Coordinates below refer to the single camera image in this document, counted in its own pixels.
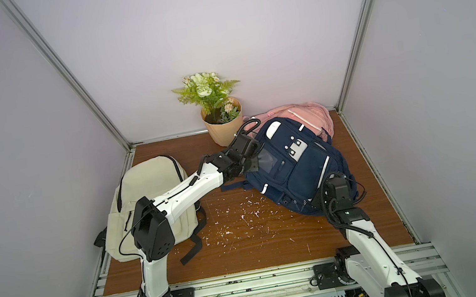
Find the navy blue backpack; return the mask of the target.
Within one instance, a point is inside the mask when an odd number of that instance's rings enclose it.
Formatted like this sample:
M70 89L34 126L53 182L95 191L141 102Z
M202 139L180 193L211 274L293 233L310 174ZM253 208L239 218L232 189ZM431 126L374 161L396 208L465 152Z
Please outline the navy blue backpack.
M248 172L243 181L224 184L221 191L256 189L294 213L322 216L317 193L328 175L338 173L347 181L353 201L363 198L347 161L332 141L324 141L301 122L273 118L262 125L255 139L262 146L258 169Z

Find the cream white backpack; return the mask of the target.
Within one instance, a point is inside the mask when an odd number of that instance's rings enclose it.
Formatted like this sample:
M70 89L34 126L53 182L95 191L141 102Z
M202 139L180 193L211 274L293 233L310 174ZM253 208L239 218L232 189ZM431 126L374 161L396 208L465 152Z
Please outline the cream white backpack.
M130 168L121 178L115 190L107 227L94 242L95 247L106 251L120 262L139 258L132 230L150 220L151 212L161 209L153 200L178 186L188 178L182 165L172 156L156 156ZM188 264L202 250L203 240L199 233L207 223L207 213L200 202L188 208L170 224L176 244L191 240L194 245L180 262Z

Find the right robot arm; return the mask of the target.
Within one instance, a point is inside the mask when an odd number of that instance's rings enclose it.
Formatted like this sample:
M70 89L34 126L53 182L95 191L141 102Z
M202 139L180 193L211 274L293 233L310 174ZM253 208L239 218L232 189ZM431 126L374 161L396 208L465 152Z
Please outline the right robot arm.
M351 179L344 173L326 175L318 199L327 222L355 248L355 254L343 257L343 268L368 297L447 297L436 280L423 279L383 240L354 203Z

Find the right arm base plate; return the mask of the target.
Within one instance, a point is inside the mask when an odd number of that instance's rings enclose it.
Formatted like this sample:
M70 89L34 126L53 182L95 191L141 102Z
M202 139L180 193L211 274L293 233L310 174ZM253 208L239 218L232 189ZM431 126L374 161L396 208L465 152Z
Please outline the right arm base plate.
M336 262L314 265L310 285L319 290L334 289L350 285L356 285L356 281L350 278L345 268Z

